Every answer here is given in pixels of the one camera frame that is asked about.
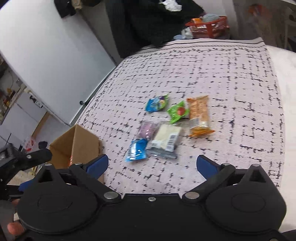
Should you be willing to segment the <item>person's hand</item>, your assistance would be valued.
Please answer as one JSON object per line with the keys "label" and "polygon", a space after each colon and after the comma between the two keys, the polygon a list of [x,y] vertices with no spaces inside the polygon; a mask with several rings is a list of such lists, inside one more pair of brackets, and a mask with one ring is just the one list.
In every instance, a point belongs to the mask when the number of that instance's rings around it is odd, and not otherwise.
{"label": "person's hand", "polygon": [[[15,199],[11,202],[14,206],[15,213],[17,211],[17,206],[18,206],[19,201],[20,201],[20,199]],[[23,227],[23,225],[20,223],[19,220],[8,223],[7,229],[9,231],[9,233],[14,235],[15,237],[22,235],[26,231],[26,229]]]}

